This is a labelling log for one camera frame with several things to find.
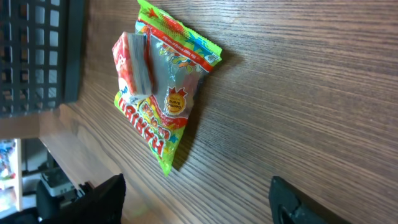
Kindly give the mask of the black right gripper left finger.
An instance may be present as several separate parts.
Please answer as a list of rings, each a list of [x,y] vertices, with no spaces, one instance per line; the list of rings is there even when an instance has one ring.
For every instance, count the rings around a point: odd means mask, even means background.
[[[125,196],[126,183],[123,174],[114,175],[42,222],[44,224],[121,224]]]

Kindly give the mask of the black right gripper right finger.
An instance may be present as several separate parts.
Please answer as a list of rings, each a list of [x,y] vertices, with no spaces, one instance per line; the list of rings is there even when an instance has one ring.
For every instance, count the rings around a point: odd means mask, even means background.
[[[272,177],[269,205],[274,224],[350,224],[279,176]]]

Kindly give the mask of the small red candy packet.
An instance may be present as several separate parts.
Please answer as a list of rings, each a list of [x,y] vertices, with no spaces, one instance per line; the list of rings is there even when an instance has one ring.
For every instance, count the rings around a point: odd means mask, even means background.
[[[112,48],[118,86],[125,98],[147,98],[152,78],[146,62],[146,36],[123,32]]]

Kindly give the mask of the colourful candy bag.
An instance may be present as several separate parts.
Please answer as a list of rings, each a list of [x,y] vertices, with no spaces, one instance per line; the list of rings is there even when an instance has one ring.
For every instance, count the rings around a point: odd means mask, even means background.
[[[152,94],[125,98],[119,90],[114,104],[168,175],[198,88],[221,62],[222,49],[151,3],[139,1],[139,5],[133,34],[146,36]]]

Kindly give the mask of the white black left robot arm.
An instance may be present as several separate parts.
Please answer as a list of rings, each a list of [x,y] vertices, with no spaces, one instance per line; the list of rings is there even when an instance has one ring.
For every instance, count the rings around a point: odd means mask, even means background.
[[[61,168],[40,173],[36,189],[23,195],[35,196],[35,206],[14,212],[1,219],[1,224],[38,224],[60,213],[61,209],[82,198],[92,188],[77,189]]]

